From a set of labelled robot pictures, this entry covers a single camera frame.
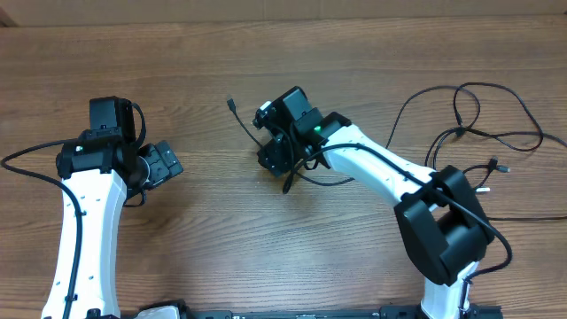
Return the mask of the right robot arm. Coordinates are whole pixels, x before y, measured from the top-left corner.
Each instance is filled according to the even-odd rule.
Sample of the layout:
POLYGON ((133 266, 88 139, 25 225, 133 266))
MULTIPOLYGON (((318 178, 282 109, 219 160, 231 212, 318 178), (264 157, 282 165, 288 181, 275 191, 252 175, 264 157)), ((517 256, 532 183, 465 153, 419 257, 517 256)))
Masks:
POLYGON ((414 306, 382 306, 378 318, 502 316, 499 307, 469 300, 494 230, 462 171, 436 171, 395 155, 341 114, 323 116, 300 87, 264 103, 252 124, 272 136, 258 157, 273 175, 292 180, 313 161, 363 183, 393 207, 407 255, 424 277, 424 295, 414 306))

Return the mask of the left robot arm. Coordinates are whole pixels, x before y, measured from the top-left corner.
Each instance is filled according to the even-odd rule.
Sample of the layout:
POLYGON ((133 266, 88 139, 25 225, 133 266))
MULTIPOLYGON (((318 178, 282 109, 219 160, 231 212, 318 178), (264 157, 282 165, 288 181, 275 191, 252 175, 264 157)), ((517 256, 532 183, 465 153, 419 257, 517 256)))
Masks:
POLYGON ((183 172, 169 144, 147 144, 140 107, 120 97, 89 102, 89 128, 56 157, 63 186, 58 260, 44 318, 118 318, 116 252, 128 200, 183 172))

